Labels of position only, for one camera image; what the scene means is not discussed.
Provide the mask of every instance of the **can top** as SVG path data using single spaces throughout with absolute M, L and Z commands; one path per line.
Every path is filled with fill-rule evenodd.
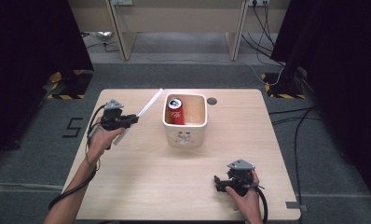
M 182 101 L 178 98 L 173 98 L 168 102 L 168 108 L 178 109 L 182 106 Z

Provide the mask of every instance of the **red can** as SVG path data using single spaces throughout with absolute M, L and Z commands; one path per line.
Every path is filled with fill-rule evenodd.
M 185 124 L 185 116 L 183 114 L 183 103 L 178 98 L 173 98 L 168 102 L 167 118 L 171 124 Z

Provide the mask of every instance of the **gray carpet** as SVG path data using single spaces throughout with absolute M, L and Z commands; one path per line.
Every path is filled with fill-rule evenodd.
M 246 65 L 94 64 L 94 68 L 83 100 L 45 100 L 24 132 L 21 148 L 0 153 L 0 223 L 42 222 L 48 203 L 61 192 L 101 90 L 247 88 L 263 92 L 269 112 L 314 105 L 309 99 L 269 98 L 264 85 Z M 254 69 L 259 76 L 280 71 L 275 66 Z M 302 113 L 270 117 L 277 121 Z M 303 223 L 371 223 L 371 195 L 364 181 L 355 167 L 341 157 L 318 111 L 313 110 L 308 117 L 297 137 L 302 202 L 309 209 L 303 214 Z M 76 133 L 66 130 L 71 118 L 82 118 L 73 121 L 73 126 L 81 130 L 77 137 L 63 138 Z M 294 140 L 298 122 L 273 126 L 296 195 Z

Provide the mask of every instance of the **table top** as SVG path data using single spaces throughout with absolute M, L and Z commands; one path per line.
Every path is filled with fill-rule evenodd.
M 116 99 L 125 106 L 124 115 L 138 114 L 156 92 L 104 90 L 94 111 Z M 166 95 L 173 92 L 217 100 L 208 105 L 200 147 L 171 147 L 167 142 L 162 113 Z M 86 143 L 84 137 L 65 186 L 84 160 Z M 296 198 L 259 90 L 165 90 L 119 144 L 101 157 L 101 169 L 89 183 L 77 219 L 243 220 L 233 211 L 230 196 L 217 192 L 213 182 L 215 175 L 226 180 L 227 165 L 238 159 L 255 165 L 265 188 L 268 219 L 299 218 L 298 209 L 286 207 Z

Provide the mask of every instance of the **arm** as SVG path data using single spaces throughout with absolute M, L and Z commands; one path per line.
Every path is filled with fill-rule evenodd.
M 98 127 L 97 132 L 91 138 L 89 152 L 86 158 L 81 162 L 75 176 L 65 191 L 80 185 L 92 174 L 95 164 L 104 154 L 104 150 L 122 133 L 124 133 L 123 128 L 108 132 L 102 127 Z M 57 202 L 49 211 L 44 223 L 74 223 L 87 187 L 88 185 Z
M 252 173 L 254 176 L 254 182 L 259 184 L 257 173 L 254 170 L 252 170 Z M 226 187 L 226 191 L 236 203 L 236 206 L 234 207 L 235 211 L 239 210 L 251 224 L 262 224 L 259 196 L 255 189 L 249 189 L 244 197 L 241 197 L 231 187 Z

